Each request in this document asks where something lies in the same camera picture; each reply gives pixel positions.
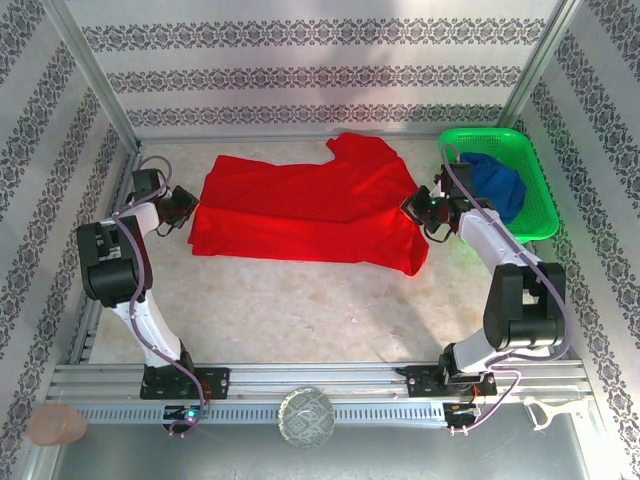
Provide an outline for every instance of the purple cable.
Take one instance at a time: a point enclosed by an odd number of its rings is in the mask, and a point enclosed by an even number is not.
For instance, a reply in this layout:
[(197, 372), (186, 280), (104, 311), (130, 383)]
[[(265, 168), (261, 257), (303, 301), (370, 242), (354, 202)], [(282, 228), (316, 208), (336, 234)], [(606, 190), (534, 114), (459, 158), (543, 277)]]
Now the purple cable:
[(165, 177), (162, 185), (157, 190), (141, 198), (140, 200), (137, 200), (133, 203), (125, 205), (121, 209), (121, 211), (114, 213), (111, 216), (111, 218), (115, 222), (115, 224), (118, 226), (118, 228), (122, 231), (122, 233), (124, 233), (124, 236), (127, 237), (127, 240), (131, 244), (133, 253), (136, 257), (136, 262), (138, 264), (138, 282), (136, 286), (136, 291), (134, 292), (133, 296), (131, 297), (131, 300), (129, 301), (129, 318), (131, 320), (131, 328), (133, 329), (133, 332), (136, 334), (136, 337), (138, 337), (138, 340), (140, 340), (140, 343), (142, 343), (145, 347), (147, 347), (149, 350), (151, 350), (154, 354), (156, 354), (158, 357), (163, 359), (165, 362), (169, 363), (170, 365), (173, 365), (179, 371), (184, 373), (187, 377), (189, 377), (193, 381), (193, 383), (195, 383), (198, 389), (198, 396), (200, 397), (200, 410), (198, 412), (198, 416), (195, 418), (189, 418), (189, 420), (176, 420), (169, 426), (169, 435), (173, 435), (173, 429), (178, 425), (189, 426), (190, 428), (186, 432), (181, 434), (181, 437), (184, 438), (187, 434), (191, 433), (195, 429), (196, 425), (198, 425), (198, 422), (200, 422), (200, 418), (202, 416), (202, 413), (204, 412), (204, 404), (205, 404), (204, 391), (202, 390), (202, 385), (200, 384), (200, 380), (198, 380), (198, 378), (193, 373), (191, 373), (189, 370), (184, 368), (182, 365), (180, 365), (178, 362), (176, 362), (172, 358), (162, 353), (158, 349), (157, 345), (152, 345), (151, 342), (149, 342), (146, 338), (144, 338), (144, 336), (142, 335), (142, 332), (138, 328), (138, 323), (136, 320), (136, 300), (140, 298), (140, 294), (144, 289), (144, 262), (142, 260), (142, 252), (140, 251), (140, 247), (138, 247), (138, 244), (135, 238), (133, 237), (133, 234), (122, 223), (122, 221), (120, 221), (120, 218), (119, 218), (120, 215), (122, 215), (122, 213), (127, 212), (128, 210), (131, 210), (133, 207), (136, 207), (137, 205), (141, 205), (142, 203), (145, 203), (157, 197), (158, 195), (164, 193), (164, 191), (166, 191), (169, 181), (171, 180), (171, 175), (173, 173), (169, 160), (167, 160), (165, 157), (161, 155), (152, 155), (142, 160), (142, 162), (140, 162), (140, 165), (138, 165), (138, 170), (144, 164), (156, 158), (164, 161), (168, 168), (167, 176)]
[(573, 338), (573, 322), (571, 320), (571, 315), (569, 314), (569, 310), (567, 309), (567, 305), (562, 300), (562, 296), (560, 295), (560, 292), (558, 292), (556, 287), (549, 281), (549, 279), (545, 276), (545, 274), (542, 273), (542, 270), (540, 270), (538, 266), (526, 255), (526, 253), (528, 252), (526, 252), (523, 248), (520, 248), (520, 246), (511, 238), (509, 233), (502, 226), (502, 223), (495, 222), (494, 219), (487, 212), (484, 211), (484, 208), (480, 206), (480, 204), (476, 201), (476, 199), (473, 198), (473, 195), (471, 195), (469, 190), (467, 190), (465, 186), (462, 184), (462, 182), (458, 179), (456, 174), (453, 172), (453, 169), (449, 165), (449, 160), (447, 159), (447, 148), (451, 148), (453, 150), (456, 156), (456, 163), (460, 163), (460, 152), (455, 147), (455, 145), (452, 145), (450, 143), (445, 143), (440, 147), (440, 155), (442, 157), (442, 162), (445, 169), (447, 170), (447, 173), (451, 177), (451, 180), (453, 180), (453, 183), (456, 184), (456, 187), (460, 189), (460, 191), (464, 194), (464, 196), (467, 197), (467, 200), (471, 202), (473, 207), (476, 210), (478, 210), (478, 212), (480, 212), (480, 214), (485, 218), (485, 220), (487, 220), (487, 222), (489, 222), (489, 225), (491, 225), (493, 228), (495, 228), (498, 231), (500, 236), (507, 242), (509, 247), (511, 247), (511, 250), (518, 257), (520, 257), (524, 261), (524, 263), (527, 264), (529, 268), (531, 268), (531, 270), (536, 274), (538, 279), (544, 284), (545, 287), (547, 287), (547, 291), (551, 293), (551, 296), (556, 301), (556, 304), (558, 305), (558, 307), (560, 308), (560, 311), (562, 312), (562, 318), (564, 319), (564, 325), (565, 325), (565, 335), (564, 335), (564, 339), (562, 340), (562, 343), (560, 344), (560, 347), (557, 349), (555, 353), (552, 353), (547, 357), (534, 357), (531, 355), (522, 355), (520, 353), (507, 353), (500, 357), (496, 357), (493, 360), (490, 360), (487, 363), (487, 367), (489, 368), (489, 371), (496, 374), (513, 373), (516, 375), (516, 379), (511, 384), (511, 386), (507, 389), (507, 391), (502, 394), (502, 396), (498, 399), (495, 405), (493, 405), (493, 407), (491, 407), (491, 409), (485, 415), (482, 416), (482, 418), (477, 420), (473, 425), (470, 425), (469, 427), (452, 428), (451, 432), (453, 434), (455, 432), (467, 433), (470, 430), (473, 430), (474, 428), (479, 427), (484, 422), (486, 422), (496, 412), (496, 410), (498, 410), (498, 407), (502, 405), (504, 400), (513, 391), (513, 389), (516, 388), (520, 383), (520, 379), (522, 378), (522, 373), (519, 370), (509, 369), (509, 368), (499, 368), (499, 367), (496, 368), (497, 363), (502, 362), (503, 360), (506, 360), (508, 358), (518, 358), (520, 360), (530, 360), (530, 361), (537, 361), (537, 362), (557, 360), (558, 358), (562, 357), (565, 353), (567, 353), (567, 351), (569, 350), (569, 347), (571, 346), (571, 339)]

